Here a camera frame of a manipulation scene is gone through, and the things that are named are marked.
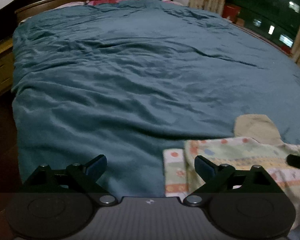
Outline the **wooden bedside table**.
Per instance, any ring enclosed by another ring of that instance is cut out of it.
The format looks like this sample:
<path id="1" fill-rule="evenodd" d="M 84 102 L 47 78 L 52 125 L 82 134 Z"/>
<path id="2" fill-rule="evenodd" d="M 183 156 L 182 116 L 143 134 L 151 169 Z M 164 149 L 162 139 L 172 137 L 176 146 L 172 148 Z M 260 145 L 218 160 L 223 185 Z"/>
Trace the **wooden bedside table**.
<path id="1" fill-rule="evenodd" d="M 12 39 L 0 44 L 0 96 L 12 85 L 14 56 Z"/>

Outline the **pink red pillow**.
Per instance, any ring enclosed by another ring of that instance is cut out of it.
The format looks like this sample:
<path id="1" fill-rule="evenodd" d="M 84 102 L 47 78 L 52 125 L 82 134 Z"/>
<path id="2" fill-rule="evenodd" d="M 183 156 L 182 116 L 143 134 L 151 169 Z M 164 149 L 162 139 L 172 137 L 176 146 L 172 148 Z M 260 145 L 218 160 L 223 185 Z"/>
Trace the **pink red pillow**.
<path id="1" fill-rule="evenodd" d="M 178 5 L 184 7 L 185 5 L 180 3 L 180 2 L 175 2 L 172 0 L 91 0 L 91 1 L 84 1 L 84 2 L 70 2 L 70 3 L 65 3 L 63 5 L 60 5 L 56 9 L 63 9 L 63 8 L 68 8 L 68 7 L 75 7 L 75 6 L 84 6 L 84 5 L 90 5 L 90 6 L 96 6 L 96 5 L 102 5 L 102 4 L 117 4 L 121 2 L 126 2 L 126 1 L 132 1 L 134 3 L 136 2 L 141 2 L 141 1 L 150 1 L 150 2 L 162 2 L 162 3 L 167 3 L 167 4 L 173 4 L 173 5 Z"/>

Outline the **colourful patterned children's garment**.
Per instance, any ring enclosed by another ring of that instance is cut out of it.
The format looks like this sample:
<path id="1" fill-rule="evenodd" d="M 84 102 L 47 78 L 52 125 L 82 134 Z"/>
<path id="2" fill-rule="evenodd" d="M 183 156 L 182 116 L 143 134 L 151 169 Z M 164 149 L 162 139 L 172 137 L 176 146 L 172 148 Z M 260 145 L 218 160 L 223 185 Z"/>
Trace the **colourful patterned children's garment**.
<path id="1" fill-rule="evenodd" d="M 183 148 L 163 151 L 165 195 L 184 199 L 204 184 L 194 169 L 198 155 L 216 165 L 229 164 L 238 170 L 261 165 L 292 201 L 296 228 L 300 225 L 300 169 L 286 163 L 290 154 L 300 156 L 300 145 L 282 141 L 279 130 L 266 115 L 241 115 L 235 121 L 232 138 L 188 140 Z"/>

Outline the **teal bed blanket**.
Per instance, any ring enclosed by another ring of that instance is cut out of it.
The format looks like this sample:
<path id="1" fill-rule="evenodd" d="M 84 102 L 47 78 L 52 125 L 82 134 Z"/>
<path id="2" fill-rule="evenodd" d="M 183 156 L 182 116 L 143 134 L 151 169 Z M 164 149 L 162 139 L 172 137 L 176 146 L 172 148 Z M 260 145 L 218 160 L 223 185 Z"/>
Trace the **teal bed blanket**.
<path id="1" fill-rule="evenodd" d="M 22 180 L 99 154 L 99 184 L 164 194 L 162 152 L 233 136 L 265 114 L 300 144 L 300 68 L 221 16 L 157 0 L 39 13 L 13 34 L 13 115 Z"/>

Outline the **red box on windowsill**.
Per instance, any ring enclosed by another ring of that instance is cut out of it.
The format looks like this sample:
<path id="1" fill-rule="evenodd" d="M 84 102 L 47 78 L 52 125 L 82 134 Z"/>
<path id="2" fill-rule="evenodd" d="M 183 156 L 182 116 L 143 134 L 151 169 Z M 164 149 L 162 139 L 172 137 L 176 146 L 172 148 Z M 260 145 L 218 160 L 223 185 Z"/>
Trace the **red box on windowsill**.
<path id="1" fill-rule="evenodd" d="M 226 4 L 223 9 L 222 18 L 230 20 L 231 22 L 236 22 L 240 12 L 241 7 L 233 4 Z"/>

